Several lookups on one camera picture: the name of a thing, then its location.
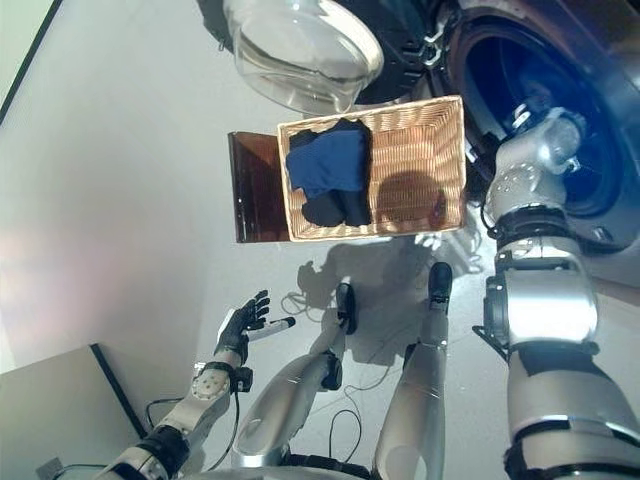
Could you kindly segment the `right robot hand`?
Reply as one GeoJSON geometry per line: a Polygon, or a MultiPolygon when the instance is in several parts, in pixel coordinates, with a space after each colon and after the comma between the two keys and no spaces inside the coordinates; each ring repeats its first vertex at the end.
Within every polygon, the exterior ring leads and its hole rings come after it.
{"type": "Polygon", "coordinates": [[[546,117],[554,104],[554,95],[548,88],[538,85],[530,89],[512,111],[511,131],[520,133],[532,128],[546,117]]]}

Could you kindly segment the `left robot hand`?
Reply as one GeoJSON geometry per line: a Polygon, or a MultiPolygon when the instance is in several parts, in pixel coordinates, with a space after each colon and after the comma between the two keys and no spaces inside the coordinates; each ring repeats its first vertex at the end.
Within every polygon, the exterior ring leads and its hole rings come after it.
{"type": "Polygon", "coordinates": [[[270,305],[269,292],[259,291],[242,307],[230,309],[218,331],[214,354],[232,352],[242,365],[248,358],[248,346],[251,342],[280,333],[296,325],[293,317],[268,320],[270,305]]]}

